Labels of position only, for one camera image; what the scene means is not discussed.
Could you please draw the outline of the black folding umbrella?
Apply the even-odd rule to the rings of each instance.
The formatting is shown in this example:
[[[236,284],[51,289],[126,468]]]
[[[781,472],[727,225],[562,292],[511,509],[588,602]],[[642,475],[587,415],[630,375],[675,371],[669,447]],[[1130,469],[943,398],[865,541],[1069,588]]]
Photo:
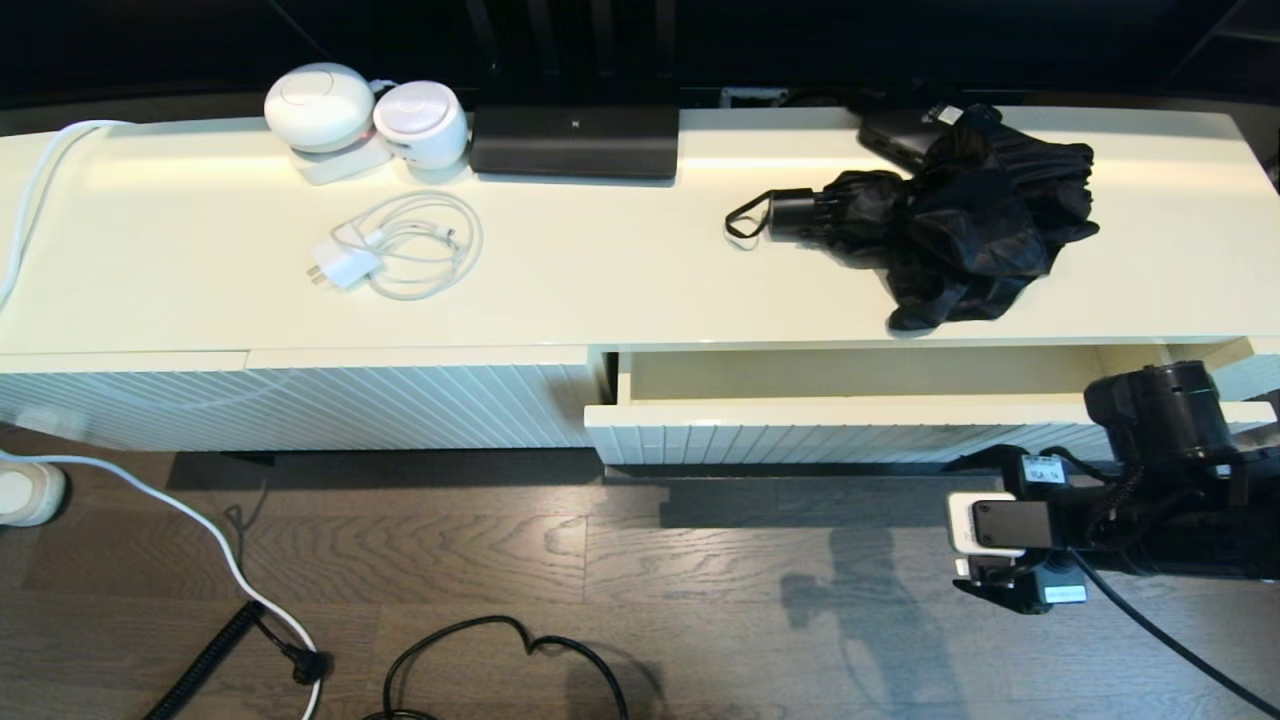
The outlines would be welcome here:
[[[726,236],[876,261],[893,333],[1001,318],[1068,245],[1098,233],[1094,150],[1014,129],[984,104],[922,119],[933,138],[909,176],[842,170],[818,190],[768,190],[726,215]]]

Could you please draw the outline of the black set-top box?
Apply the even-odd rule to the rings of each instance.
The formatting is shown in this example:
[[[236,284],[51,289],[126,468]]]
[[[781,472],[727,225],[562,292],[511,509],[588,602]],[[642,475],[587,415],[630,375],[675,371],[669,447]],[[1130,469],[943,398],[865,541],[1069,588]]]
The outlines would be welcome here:
[[[858,141],[902,170],[915,173],[923,168],[931,146],[950,128],[951,124],[922,108],[878,110],[860,117]]]

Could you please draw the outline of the black router with antennas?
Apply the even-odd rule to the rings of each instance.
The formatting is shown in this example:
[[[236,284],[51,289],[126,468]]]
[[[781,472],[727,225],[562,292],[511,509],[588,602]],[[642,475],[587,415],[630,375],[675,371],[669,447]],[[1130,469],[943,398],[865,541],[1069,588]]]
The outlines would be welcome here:
[[[672,181],[676,0],[463,0],[481,58],[471,168]]]

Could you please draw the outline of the white charger adapter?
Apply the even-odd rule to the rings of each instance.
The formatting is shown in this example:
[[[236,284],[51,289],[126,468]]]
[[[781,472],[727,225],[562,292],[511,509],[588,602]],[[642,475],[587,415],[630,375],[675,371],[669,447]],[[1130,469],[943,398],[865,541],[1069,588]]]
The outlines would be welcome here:
[[[383,268],[381,256],[362,243],[323,240],[311,247],[312,265],[306,270],[314,284],[348,290]]]

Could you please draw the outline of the white slatted cabinet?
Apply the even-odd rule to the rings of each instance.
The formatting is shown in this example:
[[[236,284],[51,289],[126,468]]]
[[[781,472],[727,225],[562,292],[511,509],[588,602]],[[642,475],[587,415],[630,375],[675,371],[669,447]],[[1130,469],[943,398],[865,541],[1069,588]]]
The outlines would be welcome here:
[[[1005,108],[1094,150],[1100,233],[995,322],[895,334],[881,275],[724,215],[881,159],[844,110],[682,114],[672,184],[308,184],[259,118],[97,131],[0,309],[0,427],[132,451],[591,447],[623,354],[1215,345],[1280,336],[1280,195],[1231,118]],[[383,268],[306,274],[323,240]]]

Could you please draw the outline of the large white round device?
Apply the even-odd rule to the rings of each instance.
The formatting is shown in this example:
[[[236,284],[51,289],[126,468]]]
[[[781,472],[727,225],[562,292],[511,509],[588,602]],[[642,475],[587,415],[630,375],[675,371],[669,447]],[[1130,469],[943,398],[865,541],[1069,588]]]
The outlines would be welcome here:
[[[374,85],[357,70],[319,61],[279,77],[264,99],[262,115],[303,179],[325,186],[393,159],[372,120],[375,101]]]

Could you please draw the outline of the cream ribbed-front drawer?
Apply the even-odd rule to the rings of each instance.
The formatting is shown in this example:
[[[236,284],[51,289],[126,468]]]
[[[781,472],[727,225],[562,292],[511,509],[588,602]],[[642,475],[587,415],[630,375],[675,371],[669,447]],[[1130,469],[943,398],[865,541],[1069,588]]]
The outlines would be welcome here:
[[[992,445],[1107,461],[1093,380],[1201,360],[1234,432],[1272,425],[1280,336],[1215,345],[805,348],[623,354],[584,423],[609,465],[948,462]]]

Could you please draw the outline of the small white round device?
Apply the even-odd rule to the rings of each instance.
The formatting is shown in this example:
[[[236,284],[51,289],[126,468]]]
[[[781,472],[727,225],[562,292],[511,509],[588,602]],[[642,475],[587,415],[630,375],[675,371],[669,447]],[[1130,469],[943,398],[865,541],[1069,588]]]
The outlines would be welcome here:
[[[468,120],[460,99],[438,82],[390,88],[376,100],[372,120],[393,154],[420,170],[452,167],[468,147]]]

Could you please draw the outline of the white sneaker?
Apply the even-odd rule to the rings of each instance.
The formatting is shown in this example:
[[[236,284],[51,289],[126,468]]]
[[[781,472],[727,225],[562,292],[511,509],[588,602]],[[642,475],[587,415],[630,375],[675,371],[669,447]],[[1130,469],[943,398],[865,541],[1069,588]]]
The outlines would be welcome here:
[[[65,473],[45,462],[0,462],[0,527],[50,521],[67,497]]]

